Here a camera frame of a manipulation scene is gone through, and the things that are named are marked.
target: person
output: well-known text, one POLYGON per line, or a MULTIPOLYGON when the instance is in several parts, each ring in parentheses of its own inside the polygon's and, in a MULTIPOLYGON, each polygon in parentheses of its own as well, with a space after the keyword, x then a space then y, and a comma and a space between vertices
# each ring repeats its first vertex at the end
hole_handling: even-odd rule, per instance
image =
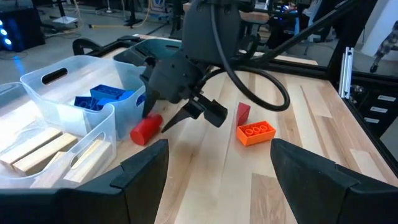
MULTIPOLYGON (((315 10, 317 10, 317 3, 319 0, 312 0, 311 5, 309 8, 304 9, 303 13, 299 17, 300 21, 300 30, 305 29, 308 27, 308 22, 310 20, 310 17, 313 13, 315 13, 315 10)), ((286 10, 286 13, 292 12, 294 10, 297 10, 297 6, 292 3, 292 1, 284 1, 285 4, 289 4, 289 8, 286 10)), ((287 39, 289 39, 291 36, 287 36, 285 34, 285 30, 288 27, 293 27, 295 24, 295 18, 290 18, 290 19, 283 19, 281 21, 278 21, 276 19, 270 19, 269 25, 272 28, 271 29, 271 35, 268 38, 267 41, 267 47, 269 49, 274 49, 278 47, 279 45, 283 44, 287 39)))
POLYGON ((377 72, 379 68, 379 62, 387 55, 391 50, 398 50, 396 43, 398 42, 398 21, 392 26, 391 33, 381 42, 375 56, 374 62, 370 69, 371 73, 377 72))

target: desk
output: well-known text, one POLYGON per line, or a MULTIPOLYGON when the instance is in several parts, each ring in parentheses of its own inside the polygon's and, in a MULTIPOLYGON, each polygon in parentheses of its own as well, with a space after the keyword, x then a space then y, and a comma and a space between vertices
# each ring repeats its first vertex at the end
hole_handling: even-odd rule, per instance
MULTIPOLYGON (((185 3, 183 5, 183 10, 185 13, 188 11, 188 9, 191 8, 191 3, 185 3)), ((268 13, 263 13, 263 12, 239 12, 241 15, 241 19, 244 19, 246 21, 261 21, 261 22, 267 22, 269 19, 268 13)))
MULTIPOLYGON (((169 172, 156 223, 296 223, 275 176, 270 142, 244 147, 235 138, 239 102, 252 107, 248 123, 268 121, 277 130, 276 138, 398 186, 398 179, 328 81, 271 74, 290 93, 288 110, 276 113, 258 107, 223 73, 203 88, 206 97, 228 109, 220 128, 202 116, 186 119, 148 144, 166 138, 170 147, 169 172)), ((248 72, 238 72, 238 76, 257 96, 282 103, 271 82, 248 72)), ((161 102, 164 120, 167 122, 182 105, 161 102)), ((121 142, 108 170, 143 148, 130 140, 121 142)))

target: black cable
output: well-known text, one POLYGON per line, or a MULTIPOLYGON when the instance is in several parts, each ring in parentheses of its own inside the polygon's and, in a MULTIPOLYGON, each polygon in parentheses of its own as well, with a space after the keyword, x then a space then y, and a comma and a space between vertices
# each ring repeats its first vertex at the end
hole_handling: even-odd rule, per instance
POLYGON ((239 79, 239 77, 235 74, 234 70, 231 68, 231 66, 229 65, 229 63, 228 63, 228 61, 227 61, 227 59, 225 57, 225 54, 224 54, 224 51, 223 51, 223 47, 221 45, 220 37, 219 37, 218 31, 217 31, 215 10, 216 10, 215 6, 214 6, 214 4, 212 4, 210 6, 211 28, 213 29, 213 36, 214 36, 214 40, 216 42, 218 53, 220 55, 221 61, 223 62, 223 65, 224 65, 223 69, 226 70, 226 72, 227 72, 228 76, 230 77, 230 79, 232 80, 232 82, 236 85, 236 87, 245 96, 247 96, 247 98, 249 98, 249 100, 253 101, 255 104, 261 106, 262 108, 265 108, 265 109, 271 110, 271 111, 284 111, 284 110, 286 110, 289 107, 289 105, 290 105, 289 94, 287 93, 285 87, 276 78, 274 78, 272 75, 269 75, 269 74, 265 73, 264 71, 258 70, 258 69, 255 69, 255 68, 236 67, 236 69, 238 69, 238 70, 242 70, 242 71, 245 71, 245 72, 256 73, 258 75, 261 75, 261 76, 269 79, 278 88, 278 90, 280 90, 280 92, 282 93, 282 96, 284 98, 284 104, 280 105, 280 106, 269 104, 269 103, 265 102, 264 100, 260 99, 253 92, 251 92, 242 83, 242 81, 239 79))

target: wooden plank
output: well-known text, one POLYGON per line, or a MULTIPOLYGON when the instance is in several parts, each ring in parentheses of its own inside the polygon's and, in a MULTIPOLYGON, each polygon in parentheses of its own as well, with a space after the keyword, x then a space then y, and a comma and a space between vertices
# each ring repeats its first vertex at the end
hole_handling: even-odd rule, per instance
POLYGON ((350 149, 350 152, 354 156, 362 174, 387 183, 386 178, 381 174, 369 153, 355 149, 350 149))
POLYGON ((312 113, 315 116, 331 118, 329 108, 327 107, 318 89, 310 85, 302 85, 302 89, 306 99, 308 100, 308 105, 312 113))
POLYGON ((303 148, 319 156, 323 156, 322 147, 317 137, 317 131, 312 123, 301 87, 288 83, 287 89, 290 93, 291 107, 293 107, 303 148))
POLYGON ((78 140, 75 136, 65 133, 40 149, 25 156, 12 166, 20 175, 25 176, 36 174, 44 169, 44 167, 49 163, 49 161, 51 161, 57 152, 66 152, 77 142, 78 140))
POLYGON ((114 57, 115 55, 117 55, 117 54, 119 54, 119 53, 121 53, 121 52, 123 52, 123 51, 125 51, 125 50, 127 50, 127 48, 125 48, 125 47, 120 47, 120 48, 118 48, 118 49, 116 49, 116 50, 113 50, 113 51, 110 52, 110 53, 107 53, 106 55, 102 56, 101 58, 113 59, 113 57, 114 57))
MULTIPOLYGON (((203 91, 209 99, 220 97, 223 83, 228 82, 225 74, 219 74, 208 82, 203 91)), ((190 176, 197 160, 203 138, 210 124, 200 116, 197 120, 186 119, 185 124, 177 128, 169 137, 169 171, 162 200, 160 201, 155 223, 175 223, 180 210, 190 176)))
POLYGON ((278 180, 253 174, 250 224, 285 223, 285 200, 278 180))
POLYGON ((53 141, 61 134, 62 132, 60 130, 55 128, 46 128, 38 135, 28 139, 22 144, 1 155, 0 162, 5 166, 12 168, 13 163, 17 162, 19 159, 22 159, 24 156, 35 151, 36 149, 44 146, 50 141, 53 141))
POLYGON ((95 177, 102 161, 106 159, 105 154, 111 149, 111 143, 95 140, 94 143, 82 154, 72 165, 70 171, 63 178, 64 180, 83 184, 95 177))
MULTIPOLYGON (((281 84, 283 84, 283 86, 287 86, 286 84, 287 77, 285 75, 278 73, 271 73, 271 75, 277 77, 281 82, 281 84)), ((279 105, 283 103, 283 97, 280 93, 277 94, 276 103, 278 103, 279 105)), ((297 127, 293 106, 290 105, 289 108, 287 108, 287 110, 278 112, 277 119, 278 119, 278 130, 277 130, 278 137, 287 142, 295 144, 296 146, 302 147, 299 127, 297 127)))
POLYGON ((235 86, 225 84, 218 102, 228 109, 228 116, 220 128, 209 126, 203 138, 184 198, 181 202, 175 223, 206 223, 216 207, 224 161, 229 143, 229 132, 236 111, 237 92, 235 86))
POLYGON ((50 162, 44 167, 43 170, 48 169, 52 164, 57 162, 61 157, 63 157, 66 152, 57 152, 56 155, 50 160, 50 162))
POLYGON ((322 141, 325 144, 325 148, 328 154, 328 159, 335 161, 337 164, 342 166, 347 166, 346 162, 341 158, 341 150, 339 147, 338 139, 335 138, 334 133, 331 131, 331 127, 328 122, 325 121, 324 117, 315 116, 315 122, 318 126, 319 133, 321 135, 322 141))
POLYGON ((289 205, 289 203, 287 202, 286 197, 284 196, 284 201, 285 201, 285 208, 286 208, 286 216, 285 216, 285 223, 288 224, 297 224, 297 220, 294 217, 293 211, 289 205))
POLYGON ((75 158, 74 153, 64 152, 62 159, 53 161, 50 169, 44 169, 35 177, 32 189, 52 188, 66 174, 70 168, 70 162, 75 158))

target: plastic bin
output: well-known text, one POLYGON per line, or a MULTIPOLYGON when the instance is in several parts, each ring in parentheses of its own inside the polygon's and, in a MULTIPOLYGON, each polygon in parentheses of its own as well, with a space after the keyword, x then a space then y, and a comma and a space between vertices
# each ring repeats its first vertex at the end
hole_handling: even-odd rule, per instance
MULTIPOLYGON (((142 119, 144 104, 138 98, 145 93, 144 84, 139 79, 145 67, 115 62, 91 56, 73 56, 41 68, 21 77, 28 86, 28 93, 35 99, 73 105, 76 96, 90 96, 90 89, 102 84, 124 90, 135 91, 129 98, 112 102, 115 107, 116 131, 118 139, 126 139, 130 130, 142 119)), ((54 111, 42 111, 46 116, 54 111)), ((81 118, 81 112, 74 116, 81 118)))
MULTIPOLYGON (((101 153, 101 160, 95 168, 90 170, 93 177, 104 172, 116 157, 116 133, 114 123, 114 106, 105 105, 101 111, 85 111, 74 106, 59 105, 51 101, 44 101, 22 83, 8 83, 0 85, 0 157, 11 152, 17 146, 36 136, 45 128, 52 127, 69 133, 78 138, 78 142, 71 147, 64 156, 52 165, 33 175, 23 177, 9 166, 0 164, 0 188, 40 188, 33 187, 38 181, 48 179, 53 172, 60 171, 56 179, 52 178, 50 188, 75 188, 80 184, 69 182, 63 176, 71 170, 72 161, 79 158, 95 140, 102 140, 102 144, 109 144, 101 153), (69 114, 80 114, 72 117, 69 114), (85 126, 85 132, 75 128, 85 126)), ((93 151, 83 163, 98 156, 93 151)))
POLYGON ((147 57, 154 57, 156 60, 161 60, 172 56, 180 48, 181 41, 149 39, 139 42, 120 54, 115 55, 113 60, 141 66, 147 57))

